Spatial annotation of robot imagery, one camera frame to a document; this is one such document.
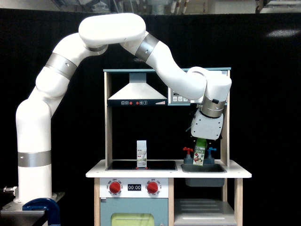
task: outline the gray sink basin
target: gray sink basin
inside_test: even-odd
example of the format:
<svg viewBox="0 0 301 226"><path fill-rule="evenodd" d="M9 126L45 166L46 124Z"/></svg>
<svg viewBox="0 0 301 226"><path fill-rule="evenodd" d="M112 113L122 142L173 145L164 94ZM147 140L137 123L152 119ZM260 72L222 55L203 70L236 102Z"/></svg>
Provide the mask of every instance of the gray sink basin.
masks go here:
<svg viewBox="0 0 301 226"><path fill-rule="evenodd" d="M203 166L182 164L181 167L184 173L226 173L227 172L219 164L203 164Z"/></svg>
<svg viewBox="0 0 301 226"><path fill-rule="evenodd" d="M182 164L184 173L226 173L227 171L219 164L203 164L194 166L192 164ZM185 178L185 183L189 187L222 187L225 178Z"/></svg>

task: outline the timer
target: timer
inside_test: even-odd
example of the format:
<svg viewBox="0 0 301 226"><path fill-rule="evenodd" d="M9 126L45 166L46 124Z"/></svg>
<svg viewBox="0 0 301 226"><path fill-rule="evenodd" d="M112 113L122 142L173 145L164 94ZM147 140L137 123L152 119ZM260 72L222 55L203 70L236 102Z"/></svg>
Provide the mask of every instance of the timer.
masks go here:
<svg viewBox="0 0 301 226"><path fill-rule="evenodd" d="M141 185L127 185L128 191L141 191Z"/></svg>

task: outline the ceiling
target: ceiling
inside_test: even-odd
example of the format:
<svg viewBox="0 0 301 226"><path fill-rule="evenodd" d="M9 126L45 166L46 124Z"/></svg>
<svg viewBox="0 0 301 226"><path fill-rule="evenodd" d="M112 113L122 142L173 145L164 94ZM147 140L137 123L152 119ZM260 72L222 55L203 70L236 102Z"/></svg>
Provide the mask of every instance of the ceiling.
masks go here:
<svg viewBox="0 0 301 226"><path fill-rule="evenodd" d="M173 1L179 6L172 13ZM301 12L301 0L0 0L0 8L139 15L252 14Z"/></svg>

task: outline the red button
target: red button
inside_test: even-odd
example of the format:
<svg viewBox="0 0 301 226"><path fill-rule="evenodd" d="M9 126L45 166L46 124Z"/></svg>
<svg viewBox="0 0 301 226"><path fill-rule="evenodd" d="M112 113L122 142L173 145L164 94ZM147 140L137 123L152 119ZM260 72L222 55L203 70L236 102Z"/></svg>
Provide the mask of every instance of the red button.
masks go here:
<svg viewBox="0 0 301 226"><path fill-rule="evenodd" d="M156 193L158 191L158 185L156 182L150 182L148 185L147 185L147 191L149 193Z"/></svg>
<svg viewBox="0 0 301 226"><path fill-rule="evenodd" d="M109 188L112 193L118 193L120 191L120 184L115 181L110 184Z"/></svg>

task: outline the red faucet handle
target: red faucet handle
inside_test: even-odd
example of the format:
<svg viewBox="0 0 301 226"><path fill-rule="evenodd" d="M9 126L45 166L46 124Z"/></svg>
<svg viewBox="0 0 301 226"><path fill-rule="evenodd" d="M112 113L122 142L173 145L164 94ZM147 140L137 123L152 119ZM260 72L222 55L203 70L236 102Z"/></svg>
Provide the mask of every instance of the red faucet handle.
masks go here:
<svg viewBox="0 0 301 226"><path fill-rule="evenodd" d="M183 151L187 151L187 154L190 154L190 152L193 152L192 148L184 147Z"/></svg>

